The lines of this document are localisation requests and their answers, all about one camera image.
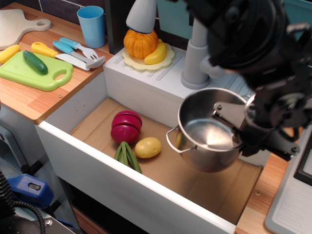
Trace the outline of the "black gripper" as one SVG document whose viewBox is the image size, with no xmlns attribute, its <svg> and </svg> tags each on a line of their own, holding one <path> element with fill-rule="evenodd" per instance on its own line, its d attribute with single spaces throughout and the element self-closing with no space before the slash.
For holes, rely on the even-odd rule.
<svg viewBox="0 0 312 234">
<path fill-rule="evenodd" d="M 242 148 L 249 157 L 259 151 L 289 161 L 300 153 L 299 128 L 307 126 L 307 97 L 304 94 L 282 95 L 268 104 L 254 95 L 244 106 L 218 102 L 213 116 L 232 127 L 229 146 Z"/>
</svg>

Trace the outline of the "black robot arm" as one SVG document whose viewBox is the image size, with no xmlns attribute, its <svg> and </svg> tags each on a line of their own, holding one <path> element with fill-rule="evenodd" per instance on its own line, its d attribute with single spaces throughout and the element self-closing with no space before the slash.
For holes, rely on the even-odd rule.
<svg viewBox="0 0 312 234">
<path fill-rule="evenodd" d="M 280 0 L 189 0 L 208 29 L 208 62 L 241 75 L 254 91 L 245 105 L 218 101 L 214 117 L 243 141 L 243 155 L 267 149 L 284 160 L 299 153 L 300 127 L 312 121 L 308 23 L 291 24 Z"/>
</svg>

